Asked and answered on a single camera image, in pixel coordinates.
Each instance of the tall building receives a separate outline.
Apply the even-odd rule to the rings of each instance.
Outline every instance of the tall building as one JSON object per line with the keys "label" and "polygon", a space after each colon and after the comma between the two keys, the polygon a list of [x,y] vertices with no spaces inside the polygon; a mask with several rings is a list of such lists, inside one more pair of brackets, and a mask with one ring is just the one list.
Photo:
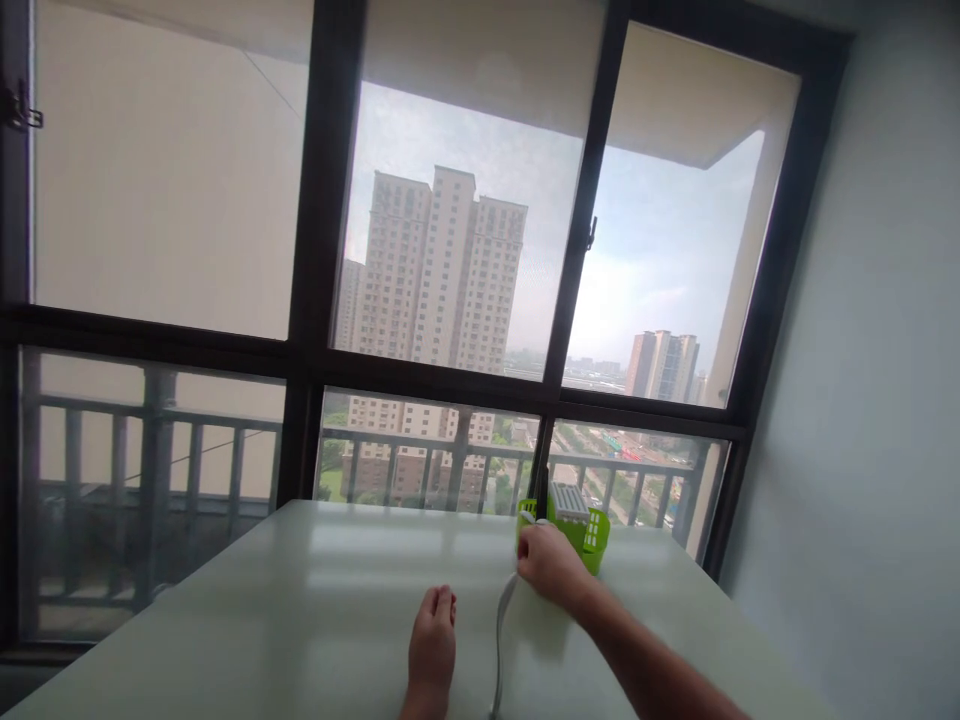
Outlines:
{"label": "tall building", "polygon": [[706,392],[707,373],[701,370],[694,376],[693,382],[690,383],[690,394],[687,395],[687,402],[691,405],[703,404],[703,396]]}
{"label": "tall building", "polygon": [[344,260],[340,269],[340,289],[337,294],[337,322],[333,346],[337,350],[356,350],[357,301],[364,284],[364,265]]}
{"label": "tall building", "polygon": [[[413,362],[503,372],[527,208],[480,196],[470,173],[436,166],[433,187],[377,172],[358,292],[352,349]],[[351,429],[453,440],[459,413],[393,400],[351,397]],[[469,442],[489,443],[494,416],[474,413]],[[363,443],[354,497],[382,493],[390,445]],[[391,504],[418,497],[427,451],[400,446]],[[434,458],[428,506],[445,502],[452,457]],[[343,490],[353,448],[343,457]],[[460,483],[462,509],[476,509],[484,460],[469,456]]]}
{"label": "tall building", "polygon": [[671,335],[667,330],[637,335],[627,367],[627,394],[686,402],[699,352],[696,335]]}
{"label": "tall building", "polygon": [[377,172],[357,351],[503,371],[527,208],[441,166],[433,188]]}

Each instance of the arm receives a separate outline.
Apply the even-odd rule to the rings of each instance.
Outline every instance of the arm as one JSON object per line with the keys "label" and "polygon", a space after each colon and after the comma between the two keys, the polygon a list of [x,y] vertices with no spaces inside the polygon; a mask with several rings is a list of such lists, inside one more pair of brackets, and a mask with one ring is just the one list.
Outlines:
{"label": "arm", "polygon": [[745,720],[726,695],[631,617],[555,527],[524,528],[518,555],[520,577],[590,635],[638,716]]}

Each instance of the balcony ceiling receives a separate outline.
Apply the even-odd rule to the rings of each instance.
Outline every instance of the balcony ceiling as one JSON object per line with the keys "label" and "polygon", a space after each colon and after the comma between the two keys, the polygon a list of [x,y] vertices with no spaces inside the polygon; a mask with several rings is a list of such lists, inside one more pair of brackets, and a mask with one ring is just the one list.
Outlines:
{"label": "balcony ceiling", "polygon": [[[61,0],[298,64],[313,0]],[[370,0],[364,79],[582,137],[598,0]],[[710,167],[792,102],[798,80],[631,24],[608,142]]]}

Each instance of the cloudy sky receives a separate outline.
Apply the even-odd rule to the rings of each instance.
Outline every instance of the cloudy sky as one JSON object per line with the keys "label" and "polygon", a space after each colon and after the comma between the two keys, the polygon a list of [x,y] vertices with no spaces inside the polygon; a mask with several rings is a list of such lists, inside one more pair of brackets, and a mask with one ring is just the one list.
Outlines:
{"label": "cloudy sky", "polygon": [[[763,135],[709,170],[608,147],[570,354],[629,360],[633,336],[700,339],[709,369]],[[364,83],[346,256],[364,262],[374,171],[433,183],[433,166],[474,174],[478,195],[526,205],[509,350],[546,351],[582,140]]]}

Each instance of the dark window frame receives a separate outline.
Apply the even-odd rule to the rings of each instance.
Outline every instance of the dark window frame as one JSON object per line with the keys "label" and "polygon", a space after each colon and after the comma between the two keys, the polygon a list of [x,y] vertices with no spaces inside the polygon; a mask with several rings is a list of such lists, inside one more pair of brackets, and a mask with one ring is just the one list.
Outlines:
{"label": "dark window frame", "polygon": [[[0,130],[0,583],[7,588],[0,596],[0,651],[6,658],[63,664],[89,647],[18,640],[18,542],[31,542],[18,533],[23,460],[20,379],[30,371],[23,366],[27,354],[22,347],[165,363],[238,378],[282,379],[287,389],[277,507],[313,496],[325,387],[537,415],[541,438],[562,419],[727,440],[727,464],[703,548],[704,569],[715,580],[719,577],[850,36],[745,0],[610,0],[544,379],[538,383],[329,347],[349,197],[365,12],[366,3],[359,0],[318,0],[314,5],[287,340],[31,304],[32,138],[9,128]],[[4,3],[2,13],[0,57],[4,83],[10,87],[20,78],[31,81],[33,77],[30,0]],[[605,395],[561,384],[620,56],[631,20],[781,68],[802,81],[724,409]],[[328,290],[321,293],[317,288]],[[541,440],[533,474],[546,467],[547,455]]]}

